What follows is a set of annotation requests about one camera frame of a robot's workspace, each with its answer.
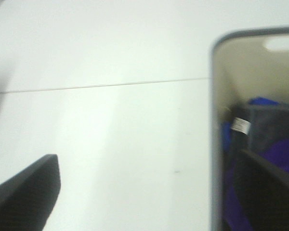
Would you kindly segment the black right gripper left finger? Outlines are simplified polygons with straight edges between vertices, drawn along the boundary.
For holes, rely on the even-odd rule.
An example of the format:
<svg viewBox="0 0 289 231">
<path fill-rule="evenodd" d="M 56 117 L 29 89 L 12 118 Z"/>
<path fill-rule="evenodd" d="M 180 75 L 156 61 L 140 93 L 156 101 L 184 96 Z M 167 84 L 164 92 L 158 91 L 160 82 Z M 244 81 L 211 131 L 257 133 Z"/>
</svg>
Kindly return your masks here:
<svg viewBox="0 0 289 231">
<path fill-rule="evenodd" d="M 0 231 L 41 231 L 61 189 L 58 156 L 47 154 L 0 184 Z"/>
</svg>

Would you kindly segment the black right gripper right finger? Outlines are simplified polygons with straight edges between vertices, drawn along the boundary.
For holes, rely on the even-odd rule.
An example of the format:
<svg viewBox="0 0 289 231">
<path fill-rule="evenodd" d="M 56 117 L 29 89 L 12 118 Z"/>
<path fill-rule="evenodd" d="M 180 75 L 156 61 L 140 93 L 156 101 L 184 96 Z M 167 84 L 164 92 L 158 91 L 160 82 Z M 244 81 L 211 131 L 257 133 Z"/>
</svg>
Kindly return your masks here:
<svg viewBox="0 0 289 231">
<path fill-rule="evenodd" d="M 289 173 L 258 154 L 241 150 L 234 189 L 255 231 L 289 231 Z"/>
</svg>

